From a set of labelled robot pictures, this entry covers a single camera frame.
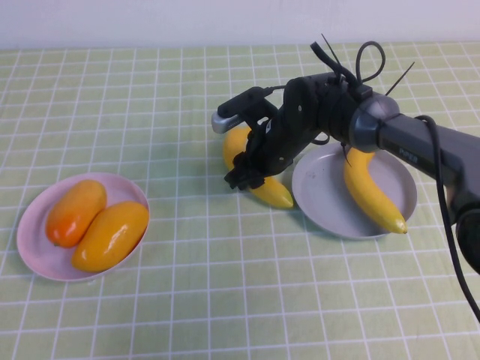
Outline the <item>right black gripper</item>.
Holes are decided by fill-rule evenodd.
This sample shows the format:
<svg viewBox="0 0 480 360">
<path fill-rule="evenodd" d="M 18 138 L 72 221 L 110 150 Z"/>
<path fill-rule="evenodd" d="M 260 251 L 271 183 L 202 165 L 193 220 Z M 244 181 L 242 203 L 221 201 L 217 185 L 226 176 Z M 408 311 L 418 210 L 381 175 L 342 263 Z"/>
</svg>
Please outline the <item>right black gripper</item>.
<svg viewBox="0 0 480 360">
<path fill-rule="evenodd" d="M 297 108 L 245 110 L 239 116 L 250 128 L 246 149 L 235 155 L 234 167 L 224 180 L 231 189 L 259 188 L 264 177 L 283 172 L 300 152 L 300 112 Z"/>
</svg>

